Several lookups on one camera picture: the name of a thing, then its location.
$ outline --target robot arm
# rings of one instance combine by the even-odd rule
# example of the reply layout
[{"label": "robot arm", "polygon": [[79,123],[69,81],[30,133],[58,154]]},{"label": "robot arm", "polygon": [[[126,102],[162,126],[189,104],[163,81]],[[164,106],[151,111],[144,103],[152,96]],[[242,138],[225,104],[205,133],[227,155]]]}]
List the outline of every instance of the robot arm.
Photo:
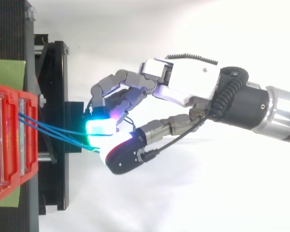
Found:
[{"label": "robot arm", "polygon": [[[113,95],[120,85],[130,88]],[[159,152],[207,119],[252,130],[290,142],[290,92],[248,82],[248,73],[237,67],[220,69],[217,62],[188,54],[149,59],[138,73],[120,70],[91,89],[93,114],[107,113],[122,122],[128,111],[148,94],[191,107],[189,114],[154,120],[124,135],[106,138],[100,156],[115,174],[126,173],[153,159]],[[145,152],[144,148],[166,135],[179,135],[166,146]]]}]

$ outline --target blue cable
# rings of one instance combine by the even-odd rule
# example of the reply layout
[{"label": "blue cable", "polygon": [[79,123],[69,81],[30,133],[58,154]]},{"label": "blue cable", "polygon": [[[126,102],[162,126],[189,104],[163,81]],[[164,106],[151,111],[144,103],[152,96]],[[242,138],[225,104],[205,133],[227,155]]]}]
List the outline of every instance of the blue cable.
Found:
[{"label": "blue cable", "polygon": [[61,136],[61,137],[62,137],[63,139],[65,139],[66,141],[79,143],[79,142],[76,141],[75,139],[69,138],[68,136],[66,136],[66,135],[64,135],[64,134],[61,134],[61,133],[58,132],[58,131],[55,131],[55,130],[53,130],[53,129],[49,129],[49,128],[46,128],[46,129],[47,129],[48,131],[50,131],[50,132],[56,134],[56,135]]},{"label": "blue cable", "polygon": [[65,132],[65,133],[69,133],[69,134],[76,134],[76,135],[82,135],[82,136],[112,136],[112,134],[86,134],[86,133],[80,133],[80,132],[75,132],[75,131],[71,131],[71,130],[64,130],[64,129],[61,129],[61,128],[58,128],[58,127],[54,127],[54,126],[51,126],[51,125],[36,121],[33,118],[28,117],[27,115],[24,115],[22,113],[18,113],[18,115],[20,117],[23,117],[23,118],[31,121],[31,122],[34,122],[34,123],[38,124],[41,127],[51,128],[51,129],[54,129],[54,130],[57,130],[57,131],[61,131],[61,132]]},{"label": "blue cable", "polygon": [[32,125],[32,124],[30,124],[30,123],[28,123],[28,122],[26,122],[26,121],[20,119],[20,118],[19,118],[18,120],[19,120],[20,122],[22,122],[22,123],[24,123],[24,124],[26,124],[26,125],[28,125],[28,126],[34,128],[34,129],[40,131],[41,133],[47,134],[47,135],[49,135],[49,136],[51,136],[51,137],[53,137],[53,138],[55,138],[55,139],[59,139],[59,140],[64,141],[64,142],[66,142],[66,143],[70,143],[70,144],[72,144],[72,145],[79,146],[79,147],[84,148],[84,149],[87,149],[87,150],[89,150],[89,151],[92,151],[92,150],[98,148],[98,147],[91,147],[91,146],[83,145],[83,144],[81,144],[81,143],[79,143],[79,142],[77,142],[77,141],[75,141],[75,140],[73,140],[73,139],[70,139],[69,137],[67,137],[68,139],[65,139],[64,135],[60,134],[59,132],[56,132],[56,133],[59,134],[59,136],[56,136],[56,135],[51,134],[51,133],[49,133],[49,132],[47,132],[47,131],[45,131],[45,130],[43,130],[43,129],[41,129],[41,128],[38,128],[38,127],[36,127],[36,126],[34,126],[34,125]]}]

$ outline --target black cable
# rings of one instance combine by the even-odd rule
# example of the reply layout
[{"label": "black cable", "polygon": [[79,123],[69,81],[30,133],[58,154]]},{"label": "black cable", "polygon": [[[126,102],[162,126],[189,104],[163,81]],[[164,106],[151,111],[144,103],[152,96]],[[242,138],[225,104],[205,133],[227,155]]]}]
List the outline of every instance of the black cable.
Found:
[{"label": "black cable", "polygon": [[179,135],[176,139],[173,139],[172,141],[170,141],[169,143],[167,143],[163,147],[159,148],[158,151],[161,152],[161,151],[167,149],[169,146],[171,146],[174,143],[176,143],[178,140],[184,138],[187,134],[192,132],[194,129],[196,129],[198,126],[200,126],[202,123],[204,123],[207,119],[208,119],[208,116],[202,118],[200,121],[198,121],[196,124],[194,124],[190,129],[186,130],[184,133]]},{"label": "black cable", "polygon": [[198,121],[196,124],[194,124],[191,128],[189,128],[188,130],[186,130],[184,133],[182,133],[181,135],[179,135],[176,139],[173,139],[172,141],[170,141],[169,143],[167,143],[166,145],[162,146],[159,149],[154,149],[154,150],[150,150],[148,152],[145,152],[143,154],[141,154],[141,158],[144,162],[148,162],[150,160],[152,160],[154,157],[156,157],[156,155],[158,155],[161,151],[167,149],[169,146],[175,144],[178,140],[184,138],[187,134],[189,134],[190,132],[192,132],[194,129],[196,129],[197,127],[199,127],[202,123],[204,123],[207,119],[209,118],[209,116],[206,116],[204,118],[202,118],[200,121]]},{"label": "black cable", "polygon": [[220,73],[235,77],[218,93],[212,102],[210,115],[211,119],[215,119],[215,121],[219,121],[224,116],[227,107],[233,101],[236,93],[249,79],[248,72],[238,67],[225,67],[220,70]]},{"label": "black cable", "polygon": [[125,122],[128,122],[129,124],[131,124],[133,126],[133,132],[134,132],[136,130],[136,126],[134,124],[134,121],[130,117],[126,117],[126,118],[131,121],[131,122],[129,122],[128,120],[124,119]]}]

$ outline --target screw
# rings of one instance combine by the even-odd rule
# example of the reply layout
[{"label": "screw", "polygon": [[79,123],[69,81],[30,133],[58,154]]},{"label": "screw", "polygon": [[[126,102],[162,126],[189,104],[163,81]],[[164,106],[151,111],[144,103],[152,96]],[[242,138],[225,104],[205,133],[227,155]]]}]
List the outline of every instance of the screw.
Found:
[{"label": "screw", "polygon": [[26,19],[29,21],[34,22],[36,19],[36,14],[37,14],[37,11],[34,7],[31,6],[26,9],[25,15],[26,15]]},{"label": "screw", "polygon": [[46,104],[46,99],[44,98],[43,94],[40,94],[39,95],[39,106],[41,108],[43,108],[44,107],[44,104]]},{"label": "screw", "polygon": [[70,54],[70,49],[69,47],[64,48],[64,54],[69,55]]}]

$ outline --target black metal frame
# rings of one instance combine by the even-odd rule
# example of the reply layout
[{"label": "black metal frame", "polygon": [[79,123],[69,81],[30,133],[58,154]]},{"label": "black metal frame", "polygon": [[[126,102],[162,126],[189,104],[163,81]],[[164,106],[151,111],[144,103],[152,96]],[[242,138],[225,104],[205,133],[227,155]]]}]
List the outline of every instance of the black metal frame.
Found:
[{"label": "black metal frame", "polygon": [[[47,35],[35,35],[35,45],[43,45],[35,55],[36,76],[47,103],[40,108],[39,121],[73,131],[82,131],[79,122],[83,102],[68,102],[67,54],[62,41],[46,43]],[[39,162],[39,214],[45,215],[46,205],[57,205],[57,210],[69,206],[70,152],[82,149],[39,133],[39,153],[49,154],[50,161]]]}]

